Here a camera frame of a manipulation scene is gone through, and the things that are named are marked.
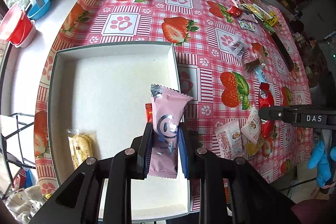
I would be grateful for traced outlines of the white cranberry crispy packet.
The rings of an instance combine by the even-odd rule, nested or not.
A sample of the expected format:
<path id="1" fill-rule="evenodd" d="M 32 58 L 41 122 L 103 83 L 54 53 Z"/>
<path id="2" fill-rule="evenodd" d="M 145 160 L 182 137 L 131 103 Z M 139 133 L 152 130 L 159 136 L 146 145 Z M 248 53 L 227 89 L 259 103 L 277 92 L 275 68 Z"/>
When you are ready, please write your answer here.
<path id="1" fill-rule="evenodd" d="M 243 156 L 243 145 L 239 121 L 237 119 L 219 126 L 215 130 L 220 149 L 220 156 L 224 159 L 233 160 Z"/>

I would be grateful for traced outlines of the translucent white snack packet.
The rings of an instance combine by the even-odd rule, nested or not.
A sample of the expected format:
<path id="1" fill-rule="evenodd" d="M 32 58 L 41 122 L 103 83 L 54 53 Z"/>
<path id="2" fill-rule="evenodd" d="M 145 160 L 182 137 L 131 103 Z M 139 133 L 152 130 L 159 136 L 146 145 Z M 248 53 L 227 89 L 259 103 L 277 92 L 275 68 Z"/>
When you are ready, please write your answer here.
<path id="1" fill-rule="evenodd" d="M 239 33 L 235 34 L 233 42 L 229 42 L 228 44 L 229 52 L 239 60 L 243 58 L 243 55 L 248 48 L 249 45 L 244 41 L 243 37 Z"/>

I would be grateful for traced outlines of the pink snack packet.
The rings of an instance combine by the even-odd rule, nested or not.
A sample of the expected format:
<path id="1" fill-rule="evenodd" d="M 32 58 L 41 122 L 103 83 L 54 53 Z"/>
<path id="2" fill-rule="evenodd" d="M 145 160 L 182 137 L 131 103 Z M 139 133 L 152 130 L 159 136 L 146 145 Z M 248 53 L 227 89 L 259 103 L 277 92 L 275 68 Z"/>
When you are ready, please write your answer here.
<path id="1" fill-rule="evenodd" d="M 176 178 L 178 127 L 187 103 L 193 98 L 158 84 L 151 84 L 150 92 L 154 132 L 149 175 Z"/>
<path id="2" fill-rule="evenodd" d="M 242 12 L 242 14 L 239 16 L 240 20 L 245 20 L 249 22 L 258 23 L 257 19 L 255 18 L 254 14 L 247 14 L 245 12 Z"/>

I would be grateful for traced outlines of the red foil snack packet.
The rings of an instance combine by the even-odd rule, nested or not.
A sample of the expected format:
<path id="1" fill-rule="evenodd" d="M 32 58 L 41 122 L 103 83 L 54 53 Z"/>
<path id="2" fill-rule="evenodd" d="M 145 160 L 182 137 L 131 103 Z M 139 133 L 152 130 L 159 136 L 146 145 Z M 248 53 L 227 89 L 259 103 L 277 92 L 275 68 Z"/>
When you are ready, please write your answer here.
<path id="1" fill-rule="evenodd" d="M 259 87 L 259 117 L 261 122 L 261 134 L 263 139 L 267 139 L 272 135 L 274 121 L 270 119 L 269 108 L 274 106 L 273 95 L 270 92 L 269 84 L 261 83 Z"/>

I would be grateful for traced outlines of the blue glove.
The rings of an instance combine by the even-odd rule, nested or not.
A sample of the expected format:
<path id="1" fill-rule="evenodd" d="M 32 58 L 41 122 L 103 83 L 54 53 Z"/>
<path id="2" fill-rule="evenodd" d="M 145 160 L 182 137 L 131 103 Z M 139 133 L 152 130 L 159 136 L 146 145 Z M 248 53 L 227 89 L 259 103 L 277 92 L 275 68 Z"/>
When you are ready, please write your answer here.
<path id="1" fill-rule="evenodd" d="M 331 149 L 330 156 L 327 156 L 325 143 L 323 140 L 319 140 L 311 154 L 307 167 L 309 169 L 317 167 L 316 182 L 321 188 L 325 188 L 327 181 L 331 178 L 329 159 L 335 161 L 335 147 Z"/>

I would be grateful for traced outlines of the yellow snack packet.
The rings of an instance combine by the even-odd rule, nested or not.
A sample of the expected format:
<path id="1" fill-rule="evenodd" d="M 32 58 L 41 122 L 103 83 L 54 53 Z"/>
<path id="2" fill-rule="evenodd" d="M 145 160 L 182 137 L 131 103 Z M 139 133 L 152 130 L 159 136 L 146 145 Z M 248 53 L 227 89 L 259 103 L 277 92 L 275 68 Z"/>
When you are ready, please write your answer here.
<path id="1" fill-rule="evenodd" d="M 262 147 L 263 143 L 264 143 L 264 138 L 262 136 L 259 137 L 256 144 L 253 144 L 251 141 L 249 141 L 245 145 L 245 150 L 247 152 L 247 155 L 254 156 L 259 151 L 259 149 Z"/>

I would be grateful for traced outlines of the yellow biscuit in clear wrapper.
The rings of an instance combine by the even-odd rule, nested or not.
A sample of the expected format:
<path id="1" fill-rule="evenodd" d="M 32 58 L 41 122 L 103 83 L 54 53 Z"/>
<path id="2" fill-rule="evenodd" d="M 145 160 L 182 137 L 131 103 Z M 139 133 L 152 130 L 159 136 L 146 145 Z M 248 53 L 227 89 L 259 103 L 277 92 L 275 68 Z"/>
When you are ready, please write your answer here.
<path id="1" fill-rule="evenodd" d="M 94 157 L 96 133 L 90 130 L 67 129 L 68 143 L 74 169 L 77 169 L 86 159 Z"/>

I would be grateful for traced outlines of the light blue snack packet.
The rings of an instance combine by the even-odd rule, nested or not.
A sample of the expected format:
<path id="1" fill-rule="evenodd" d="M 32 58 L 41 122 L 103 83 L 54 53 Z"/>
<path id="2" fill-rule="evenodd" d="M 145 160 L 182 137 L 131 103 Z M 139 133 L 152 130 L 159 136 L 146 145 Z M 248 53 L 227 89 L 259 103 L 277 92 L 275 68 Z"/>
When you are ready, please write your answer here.
<path id="1" fill-rule="evenodd" d="M 259 81 L 260 84 L 268 83 L 265 73 L 263 72 L 263 69 L 260 65 L 255 67 L 253 70 L 254 70 L 254 76 L 256 77 L 256 79 Z"/>

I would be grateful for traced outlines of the black metal rack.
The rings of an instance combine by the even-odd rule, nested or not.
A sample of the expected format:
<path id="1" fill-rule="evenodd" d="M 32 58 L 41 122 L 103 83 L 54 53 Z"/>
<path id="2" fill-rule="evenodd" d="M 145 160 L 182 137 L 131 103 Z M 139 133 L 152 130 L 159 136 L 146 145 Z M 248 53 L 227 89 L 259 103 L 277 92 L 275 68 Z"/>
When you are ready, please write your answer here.
<path id="1" fill-rule="evenodd" d="M 14 181 L 21 170 L 36 169 L 35 163 L 23 156 L 23 142 L 20 136 L 20 133 L 32 127 L 34 122 L 22 122 L 21 117 L 34 118 L 34 115 L 1 115 L 1 198 L 14 188 Z"/>

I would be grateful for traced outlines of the long black bar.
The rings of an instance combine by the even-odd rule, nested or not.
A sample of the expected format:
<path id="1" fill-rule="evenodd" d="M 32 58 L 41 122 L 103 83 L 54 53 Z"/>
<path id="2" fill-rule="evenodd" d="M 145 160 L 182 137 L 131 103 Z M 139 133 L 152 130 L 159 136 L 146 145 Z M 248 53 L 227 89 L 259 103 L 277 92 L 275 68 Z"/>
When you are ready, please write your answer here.
<path id="1" fill-rule="evenodd" d="M 282 58 L 284 59 L 286 66 L 288 68 L 288 70 L 290 72 L 292 72 L 294 70 L 294 63 L 288 53 L 288 51 L 286 50 L 286 47 L 284 46 L 284 44 L 282 43 L 282 41 L 280 40 L 280 38 L 277 36 L 276 33 L 271 33 L 270 37 L 272 39 L 272 41 L 276 44 Z"/>

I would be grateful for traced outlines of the brown bar in clear wrapper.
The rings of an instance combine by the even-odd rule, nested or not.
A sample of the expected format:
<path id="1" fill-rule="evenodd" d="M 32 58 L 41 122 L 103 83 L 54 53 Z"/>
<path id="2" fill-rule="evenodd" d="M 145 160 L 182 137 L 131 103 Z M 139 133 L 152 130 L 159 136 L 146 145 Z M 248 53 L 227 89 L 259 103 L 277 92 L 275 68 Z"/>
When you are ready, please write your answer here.
<path id="1" fill-rule="evenodd" d="M 266 66 L 267 61 L 264 59 L 255 59 L 254 61 L 247 62 L 243 65 L 246 72 L 252 72 L 258 66 Z"/>

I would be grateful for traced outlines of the strawberry checkered tablecloth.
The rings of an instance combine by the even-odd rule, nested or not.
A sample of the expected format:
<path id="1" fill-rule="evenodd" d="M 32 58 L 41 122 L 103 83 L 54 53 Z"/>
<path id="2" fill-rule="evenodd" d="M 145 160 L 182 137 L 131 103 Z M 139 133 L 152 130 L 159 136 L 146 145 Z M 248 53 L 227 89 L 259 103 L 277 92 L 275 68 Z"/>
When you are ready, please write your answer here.
<path id="1" fill-rule="evenodd" d="M 54 193 L 59 186 L 47 132 L 51 71 L 59 50 L 130 41 L 173 43 L 182 92 L 193 97 L 186 109 L 187 124 L 213 152 L 219 152 L 215 129 L 233 119 L 244 124 L 248 108 L 258 104 L 258 81 L 226 50 L 236 34 L 250 45 L 244 53 L 246 59 L 259 52 L 267 57 L 263 72 L 275 104 L 310 104 L 302 59 L 280 10 L 260 0 L 241 1 L 276 17 L 273 29 L 294 62 L 294 72 L 288 71 L 267 28 L 261 24 L 256 24 L 254 31 L 240 28 L 228 13 L 231 0 L 77 0 L 52 44 L 37 95 L 34 153 L 42 195 Z"/>

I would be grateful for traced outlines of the red square candy packet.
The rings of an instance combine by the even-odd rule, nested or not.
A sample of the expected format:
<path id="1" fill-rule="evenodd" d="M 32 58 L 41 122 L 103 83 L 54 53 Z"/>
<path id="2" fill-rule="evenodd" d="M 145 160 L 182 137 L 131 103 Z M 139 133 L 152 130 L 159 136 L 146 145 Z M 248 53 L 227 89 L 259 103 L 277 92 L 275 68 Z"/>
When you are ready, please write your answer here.
<path id="1" fill-rule="evenodd" d="M 152 123 L 153 122 L 152 104 L 151 103 L 146 103 L 145 104 L 145 110 L 146 110 L 147 123 Z"/>

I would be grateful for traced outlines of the green yellow snack packets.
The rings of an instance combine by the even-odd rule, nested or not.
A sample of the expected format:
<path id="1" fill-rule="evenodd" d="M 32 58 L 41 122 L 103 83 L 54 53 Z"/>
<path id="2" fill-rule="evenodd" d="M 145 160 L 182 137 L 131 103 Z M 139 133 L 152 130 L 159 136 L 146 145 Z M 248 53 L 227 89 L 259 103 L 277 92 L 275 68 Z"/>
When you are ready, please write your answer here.
<path id="1" fill-rule="evenodd" d="M 268 23 L 270 26 L 274 26 L 277 23 L 278 18 L 276 14 L 271 15 L 269 12 L 265 11 L 256 4 L 242 3 L 241 6 L 251 11 L 261 21 Z"/>

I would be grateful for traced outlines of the white cardboard box tray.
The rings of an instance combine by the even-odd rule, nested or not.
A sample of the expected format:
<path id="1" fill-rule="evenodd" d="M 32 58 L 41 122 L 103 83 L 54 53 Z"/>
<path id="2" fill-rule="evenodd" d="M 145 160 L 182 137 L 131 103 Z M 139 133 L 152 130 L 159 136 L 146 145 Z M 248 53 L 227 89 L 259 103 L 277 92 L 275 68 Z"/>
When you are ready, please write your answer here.
<path id="1" fill-rule="evenodd" d="M 98 159 L 116 155 L 142 135 L 150 85 L 180 89 L 174 47 L 167 42 L 121 42 L 58 51 L 51 73 L 48 126 L 59 184 L 74 171 L 66 129 L 92 130 Z M 187 215 L 189 182 L 149 176 L 131 182 L 134 222 Z"/>

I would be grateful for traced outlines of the hello kitty candy packet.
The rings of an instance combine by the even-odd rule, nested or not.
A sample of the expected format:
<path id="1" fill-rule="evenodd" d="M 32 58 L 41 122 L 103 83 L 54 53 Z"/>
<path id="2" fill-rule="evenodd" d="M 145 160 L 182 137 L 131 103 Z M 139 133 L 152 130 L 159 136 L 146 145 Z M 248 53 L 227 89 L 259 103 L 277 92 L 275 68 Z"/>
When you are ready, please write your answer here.
<path id="1" fill-rule="evenodd" d="M 245 21 L 245 20 L 239 20 L 239 19 L 237 21 L 238 21 L 239 27 L 242 30 L 248 30 L 251 32 L 255 32 L 255 26 L 251 22 Z"/>

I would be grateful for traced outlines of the red candy wrapper far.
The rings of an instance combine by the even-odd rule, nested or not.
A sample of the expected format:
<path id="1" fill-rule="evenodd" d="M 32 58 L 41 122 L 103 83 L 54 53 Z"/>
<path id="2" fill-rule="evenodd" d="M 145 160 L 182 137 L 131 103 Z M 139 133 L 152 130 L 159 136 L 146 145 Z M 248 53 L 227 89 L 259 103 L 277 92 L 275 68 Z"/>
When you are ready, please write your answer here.
<path id="1" fill-rule="evenodd" d="M 230 16 L 233 16 L 234 18 L 237 18 L 239 17 L 243 11 L 235 6 L 232 6 L 231 8 L 229 8 L 227 11 L 226 11 L 228 14 L 230 14 Z"/>

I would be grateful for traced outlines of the red plastic bucket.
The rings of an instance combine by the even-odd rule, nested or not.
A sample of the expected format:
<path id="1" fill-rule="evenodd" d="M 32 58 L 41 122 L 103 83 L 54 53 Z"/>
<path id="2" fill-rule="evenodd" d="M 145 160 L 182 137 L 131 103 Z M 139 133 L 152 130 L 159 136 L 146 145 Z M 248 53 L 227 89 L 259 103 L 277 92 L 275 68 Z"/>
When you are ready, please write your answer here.
<path id="1" fill-rule="evenodd" d="M 19 46 L 32 29 L 33 24 L 31 20 L 29 20 L 25 11 L 20 8 L 19 3 L 16 2 L 1 21 L 1 40 L 11 42 L 14 46 Z"/>

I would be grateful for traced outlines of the blue plastic basin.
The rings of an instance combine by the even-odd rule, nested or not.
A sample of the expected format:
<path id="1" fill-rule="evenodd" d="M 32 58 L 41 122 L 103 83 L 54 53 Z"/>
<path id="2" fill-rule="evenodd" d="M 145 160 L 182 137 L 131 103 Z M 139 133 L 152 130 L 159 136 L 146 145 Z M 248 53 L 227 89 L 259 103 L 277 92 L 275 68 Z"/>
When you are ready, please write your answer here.
<path id="1" fill-rule="evenodd" d="M 27 16 L 29 19 L 37 20 L 47 13 L 51 5 L 51 0 L 43 1 L 45 2 L 43 6 L 38 7 L 38 5 L 35 4 L 29 9 L 29 11 L 27 12 Z"/>

